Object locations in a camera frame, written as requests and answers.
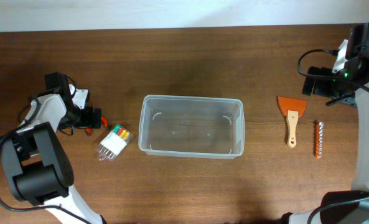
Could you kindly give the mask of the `red handled pliers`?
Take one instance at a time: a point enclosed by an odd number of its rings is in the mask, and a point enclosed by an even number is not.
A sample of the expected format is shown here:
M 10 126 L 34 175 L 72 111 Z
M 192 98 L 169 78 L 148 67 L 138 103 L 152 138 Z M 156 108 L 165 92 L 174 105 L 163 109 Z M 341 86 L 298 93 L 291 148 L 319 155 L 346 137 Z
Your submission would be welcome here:
M 103 116 L 101 117 L 101 123 L 105 129 L 107 130 L 111 129 L 111 124 Z M 87 136 L 91 136 L 93 133 L 93 130 L 91 128 L 86 128 L 85 133 Z

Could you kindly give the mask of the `orange bit holder strip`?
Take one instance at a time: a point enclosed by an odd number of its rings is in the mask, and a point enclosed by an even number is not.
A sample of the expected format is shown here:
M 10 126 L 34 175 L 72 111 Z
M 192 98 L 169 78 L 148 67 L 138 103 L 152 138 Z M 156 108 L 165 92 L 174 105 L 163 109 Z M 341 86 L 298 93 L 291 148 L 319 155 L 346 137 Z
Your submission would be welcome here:
M 315 133 L 314 133 L 314 156 L 320 159 L 322 156 L 322 143 L 324 135 L 324 123 L 316 121 L 315 122 Z

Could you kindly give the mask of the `orange scraper wooden handle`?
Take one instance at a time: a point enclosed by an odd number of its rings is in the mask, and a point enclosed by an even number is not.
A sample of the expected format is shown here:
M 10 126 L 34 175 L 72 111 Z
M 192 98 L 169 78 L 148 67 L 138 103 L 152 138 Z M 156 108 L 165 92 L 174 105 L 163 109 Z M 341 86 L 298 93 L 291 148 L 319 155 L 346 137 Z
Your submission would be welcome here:
M 306 110 L 307 101 L 296 98 L 278 96 L 277 102 L 281 114 L 286 118 L 288 128 L 287 145 L 290 148 L 294 148 L 297 145 L 297 122 Z

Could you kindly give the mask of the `clear plastic container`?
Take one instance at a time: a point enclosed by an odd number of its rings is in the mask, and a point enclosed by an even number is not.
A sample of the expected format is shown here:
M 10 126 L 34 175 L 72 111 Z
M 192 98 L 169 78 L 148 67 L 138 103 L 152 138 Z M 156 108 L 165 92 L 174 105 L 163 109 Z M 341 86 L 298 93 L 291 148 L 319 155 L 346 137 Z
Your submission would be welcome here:
M 138 146 L 148 155 L 234 159 L 245 149 L 245 115 L 238 99 L 147 95 Z

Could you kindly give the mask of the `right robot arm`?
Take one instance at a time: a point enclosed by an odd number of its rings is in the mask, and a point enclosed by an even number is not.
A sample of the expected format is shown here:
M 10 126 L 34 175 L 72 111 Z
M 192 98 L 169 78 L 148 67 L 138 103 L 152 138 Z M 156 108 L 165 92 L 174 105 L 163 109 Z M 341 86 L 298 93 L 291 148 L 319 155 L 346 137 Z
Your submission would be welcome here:
M 348 191 L 328 192 L 319 207 L 304 213 L 286 213 L 279 223 L 369 223 L 369 23 L 353 27 L 337 50 L 332 68 L 310 67 L 304 76 L 305 95 L 329 98 L 358 110 L 358 152 L 355 175 Z

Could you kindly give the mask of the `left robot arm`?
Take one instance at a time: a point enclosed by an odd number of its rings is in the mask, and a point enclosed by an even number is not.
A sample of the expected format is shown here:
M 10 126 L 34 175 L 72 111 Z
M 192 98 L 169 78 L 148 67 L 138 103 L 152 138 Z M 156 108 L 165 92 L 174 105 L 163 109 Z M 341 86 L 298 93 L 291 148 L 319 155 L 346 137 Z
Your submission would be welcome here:
M 90 92 L 66 74 L 45 76 L 45 91 L 33 96 L 20 126 L 0 137 L 0 161 L 14 198 L 29 208 L 0 205 L 12 212 L 46 210 L 61 223 L 104 223 L 74 186 L 72 165 L 56 133 L 101 128 L 101 110 L 88 105 Z

